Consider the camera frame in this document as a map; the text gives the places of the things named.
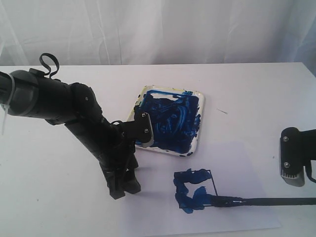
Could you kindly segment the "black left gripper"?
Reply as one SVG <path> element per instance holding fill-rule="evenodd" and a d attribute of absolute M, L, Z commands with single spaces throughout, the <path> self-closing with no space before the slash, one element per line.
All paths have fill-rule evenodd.
<path fill-rule="evenodd" d="M 134 155 L 135 139 L 128 138 L 128 122 L 116 120 L 107 124 L 106 129 L 98 160 L 109 194 L 113 199 L 124 197 L 125 192 L 136 194 L 141 191 L 141 186 L 135 176 L 138 162 Z M 123 188 L 119 175 L 124 175 Z"/>

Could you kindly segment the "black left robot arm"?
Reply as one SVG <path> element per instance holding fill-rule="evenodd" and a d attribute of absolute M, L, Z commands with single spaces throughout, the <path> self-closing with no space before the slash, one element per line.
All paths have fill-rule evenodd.
<path fill-rule="evenodd" d="M 90 87 L 49 79 L 35 69 L 17 70 L 0 74 L 0 103 L 9 115 L 65 125 L 98 160 L 113 199 L 141 191 L 135 140 L 123 122 L 106 120 Z"/>

